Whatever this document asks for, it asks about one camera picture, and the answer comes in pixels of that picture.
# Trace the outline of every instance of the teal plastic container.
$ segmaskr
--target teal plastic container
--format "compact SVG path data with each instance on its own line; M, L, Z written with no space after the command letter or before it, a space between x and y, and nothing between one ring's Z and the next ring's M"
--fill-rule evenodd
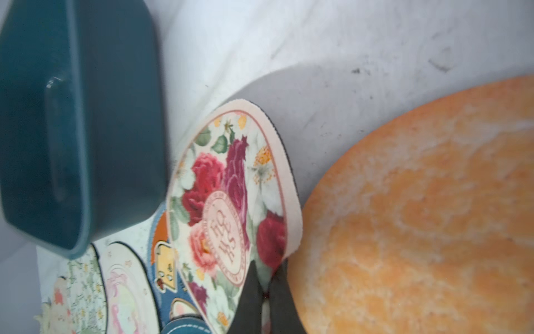
M14 0L0 34L6 221L77 258L150 217L168 175L160 85L143 0Z

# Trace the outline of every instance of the stacked coaster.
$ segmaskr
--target stacked coaster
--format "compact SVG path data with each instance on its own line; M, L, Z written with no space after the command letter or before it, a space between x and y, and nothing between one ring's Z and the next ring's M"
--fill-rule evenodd
M178 273L212 332L227 333L251 262L266 289L302 236L284 147L257 106L235 100L202 123L172 175L167 209Z

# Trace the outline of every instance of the orange textured surface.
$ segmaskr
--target orange textured surface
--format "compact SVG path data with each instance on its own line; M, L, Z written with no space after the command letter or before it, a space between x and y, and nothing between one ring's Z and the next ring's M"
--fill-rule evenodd
M325 174L289 258L314 333L534 332L534 76L372 132Z

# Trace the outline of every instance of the white flower print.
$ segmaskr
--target white flower print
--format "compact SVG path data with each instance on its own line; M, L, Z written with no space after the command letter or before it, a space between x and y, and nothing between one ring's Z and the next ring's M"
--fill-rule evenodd
M241 139L245 133L245 126L248 123L248 117L241 113L230 113L219 116L209 125L211 139L216 139L224 134L227 134L229 137L232 131L234 132L235 139Z
M185 190L193 188L195 183L195 173L191 169L195 163L195 157L192 149L187 149L184 159L179 162L178 172L176 173L176 184L172 188L172 195L178 198L182 197Z
M271 150L260 131L247 138L246 171L248 207L255 226L265 219L266 210L283 215L278 179Z
M218 286L216 290L208 295L206 313L213 327L221 326L224 332L227 331L231 321L230 308L228 306L228 297L222 286Z

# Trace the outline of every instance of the pink rose print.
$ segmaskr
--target pink rose print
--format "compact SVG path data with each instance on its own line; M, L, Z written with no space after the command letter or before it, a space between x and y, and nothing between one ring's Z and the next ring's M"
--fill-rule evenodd
M215 275L217 260L209 251L206 234L201 224L193 225L189 234L189 246L193 255L193 262L208 275Z
M63 295L59 289L54 290L54 304L63 305Z
M267 211L267 217L258 226L256 246L260 259L276 270L286 250L286 226L284 218Z
M206 288L203 286L198 286L195 282L189 282L189 291L191 291L193 296L195 296L197 303L202 309L202 312L206 314L206 298L208 297Z
M223 187L232 199L235 209L239 213L239 220L243 231L247 230L247 187L245 184L245 149L247 137L236 139L228 148L226 156L226 170L224 171ZM245 234L245 248L249 249L250 241Z
M224 165L211 154L200 153L191 169L197 178L193 188L182 196L182 204L191 218L189 226L202 220L204 202L210 193L221 187Z

